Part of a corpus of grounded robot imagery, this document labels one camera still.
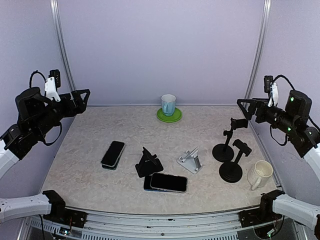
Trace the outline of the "white folding phone stand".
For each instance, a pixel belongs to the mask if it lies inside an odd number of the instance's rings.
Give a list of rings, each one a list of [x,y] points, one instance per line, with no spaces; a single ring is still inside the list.
[[[199,146],[193,150],[187,150],[182,156],[177,159],[177,163],[187,169],[192,174],[197,174],[202,168],[198,157]]]

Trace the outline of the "black folding phone stand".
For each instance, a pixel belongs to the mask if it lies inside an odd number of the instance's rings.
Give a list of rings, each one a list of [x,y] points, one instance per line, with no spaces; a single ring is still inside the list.
[[[152,175],[153,173],[159,173],[164,170],[164,167],[157,155],[152,155],[145,147],[142,148],[142,157],[135,165],[139,178],[144,178],[146,176]]]

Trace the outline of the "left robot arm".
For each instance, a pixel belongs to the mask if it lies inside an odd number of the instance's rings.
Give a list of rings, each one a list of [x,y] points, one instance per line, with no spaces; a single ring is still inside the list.
[[[0,175],[4,176],[37,143],[51,146],[45,140],[46,134],[54,127],[62,127],[62,119],[82,114],[87,108],[90,93],[89,89],[75,90],[59,95],[60,101],[55,101],[41,95],[39,87],[31,87],[18,95],[15,98],[17,123],[0,137]],[[2,223],[34,215],[48,215],[63,223],[70,218],[70,211],[54,190],[0,200]]]

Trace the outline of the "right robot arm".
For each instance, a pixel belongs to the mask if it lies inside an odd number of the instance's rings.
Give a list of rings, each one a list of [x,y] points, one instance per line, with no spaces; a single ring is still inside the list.
[[[257,123],[269,123],[273,129],[285,133],[298,155],[316,176],[320,175],[320,131],[307,124],[312,100],[306,94],[291,90],[285,109],[268,106],[265,98],[238,99],[237,105],[248,121],[256,116]],[[276,214],[286,216],[313,230],[317,238],[320,236],[319,206],[295,199],[283,191],[262,194],[255,213],[260,222],[266,222]]]

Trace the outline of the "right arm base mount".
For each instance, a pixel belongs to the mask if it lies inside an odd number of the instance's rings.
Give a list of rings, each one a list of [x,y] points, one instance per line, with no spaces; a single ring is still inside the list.
[[[273,202],[284,194],[284,191],[278,189],[262,193],[258,208],[243,210],[238,214],[241,227],[251,227],[281,219],[283,217],[281,214],[273,212]]]

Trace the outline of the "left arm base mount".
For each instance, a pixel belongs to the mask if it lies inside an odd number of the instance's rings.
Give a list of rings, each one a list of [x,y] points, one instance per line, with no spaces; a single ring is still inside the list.
[[[45,220],[69,227],[84,228],[87,219],[86,212],[66,208],[66,202],[54,190],[45,190],[42,194],[48,198],[48,202],[51,204],[49,214],[43,216]]]

